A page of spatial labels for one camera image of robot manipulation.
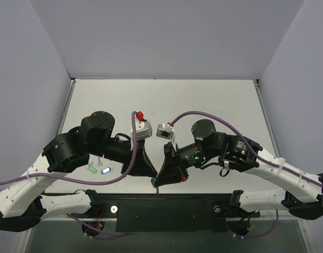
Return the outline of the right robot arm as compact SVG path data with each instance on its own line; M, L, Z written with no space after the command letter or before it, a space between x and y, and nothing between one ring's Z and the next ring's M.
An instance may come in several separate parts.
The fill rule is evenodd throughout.
M208 119L195 122L191 132L194 143L179 148L173 126L158 125L156 135L169 141L164 145L165 158L154 181L155 187L184 182L188 179L188 168L204 170L216 158L214 165L222 168L221 177L236 170L277 186L266 191L233 191L228 203L231 214L284 210L305 220L323 216L323 173L309 174L294 168L248 138L218 132Z

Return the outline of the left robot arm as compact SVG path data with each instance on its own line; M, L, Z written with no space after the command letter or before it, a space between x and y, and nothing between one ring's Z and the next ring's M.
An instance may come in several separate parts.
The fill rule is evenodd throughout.
M5 182L6 189L0 191L0 230L26 231L41 220L67 214L102 217L106 209L93 189L45 195L54 182L67 181L69 173L87 165L91 155L121 163L122 178L155 177L157 171L145 151L151 124L142 112L132 113L131 124L130 135L113 135L115 118L97 111L83 118L79 126L57 135L22 176Z

